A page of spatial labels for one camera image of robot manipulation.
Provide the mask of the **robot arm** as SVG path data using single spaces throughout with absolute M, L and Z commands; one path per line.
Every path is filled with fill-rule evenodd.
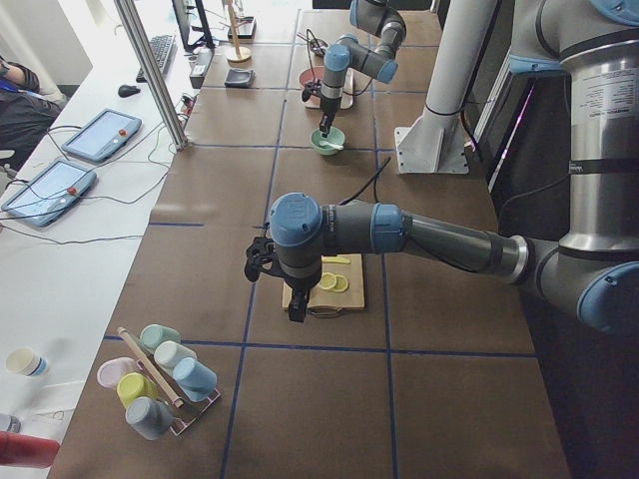
M 277 199 L 271 232 L 247 252 L 245 274 L 281 277 L 301 321 L 337 253 L 405 252 L 490 274 L 610 334 L 638 329 L 638 5 L 634 1 L 518 1 L 513 74 L 571 80 L 570 227 L 557 241 L 503 237 L 457 225 L 472 194 L 452 150 L 493 1 L 450 3 L 422 114 L 396 130 L 399 170 L 423 185 L 427 218 L 358 199 L 322 206 L 303 193 Z
M 398 69 L 396 53 L 406 37 L 403 18 L 387 1 L 352 1 L 349 21 L 356 29 L 375 37 L 377 44 L 370 49 L 353 34 L 344 34 L 327 48 L 319 91 L 319 130 L 324 138 L 340 108 L 347 70 L 354 69 L 389 84 Z

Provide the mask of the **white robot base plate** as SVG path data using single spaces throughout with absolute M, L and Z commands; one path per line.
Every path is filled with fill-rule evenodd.
M 394 129 L 397 167 L 400 174 L 456 174 L 469 171 L 459 127 L 449 133 L 438 129 L 433 138 L 417 135 L 409 127 Z

